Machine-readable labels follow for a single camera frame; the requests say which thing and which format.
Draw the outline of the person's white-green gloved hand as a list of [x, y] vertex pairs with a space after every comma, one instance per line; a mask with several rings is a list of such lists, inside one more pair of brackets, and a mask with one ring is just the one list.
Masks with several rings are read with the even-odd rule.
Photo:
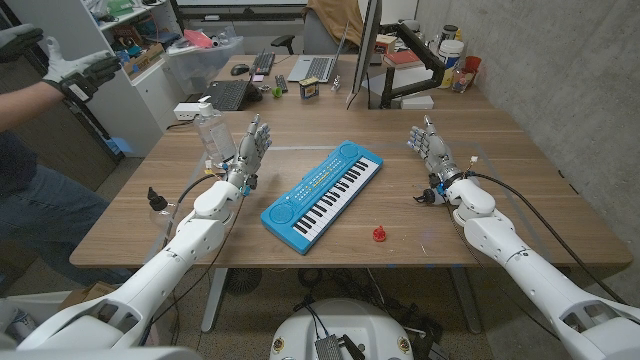
[[76, 60], [65, 60], [58, 41], [47, 37], [49, 65], [43, 81], [78, 103], [87, 103], [98, 88], [112, 80], [121, 69], [117, 56], [99, 51]]

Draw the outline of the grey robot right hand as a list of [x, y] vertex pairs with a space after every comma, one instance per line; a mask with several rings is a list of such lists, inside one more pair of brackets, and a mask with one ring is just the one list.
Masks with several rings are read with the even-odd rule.
[[457, 167], [450, 147], [437, 134], [428, 115], [424, 116], [423, 128], [411, 128], [408, 146], [424, 161], [432, 188], [441, 185], [443, 189], [448, 189], [463, 178], [463, 171]]

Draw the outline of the person's dark gloved hand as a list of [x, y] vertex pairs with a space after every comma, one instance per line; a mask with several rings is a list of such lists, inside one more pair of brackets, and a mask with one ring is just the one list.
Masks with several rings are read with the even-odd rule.
[[43, 39], [43, 30], [33, 24], [22, 24], [1, 31], [2, 63], [17, 60], [25, 51]]

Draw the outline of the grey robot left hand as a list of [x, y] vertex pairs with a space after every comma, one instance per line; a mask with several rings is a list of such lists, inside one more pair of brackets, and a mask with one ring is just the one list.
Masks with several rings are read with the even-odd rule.
[[261, 161], [271, 145], [269, 125], [260, 124], [260, 122], [261, 116], [256, 114], [229, 165], [227, 182], [238, 188], [245, 186], [247, 182], [252, 189], [256, 188], [257, 181], [254, 178], [257, 177]]

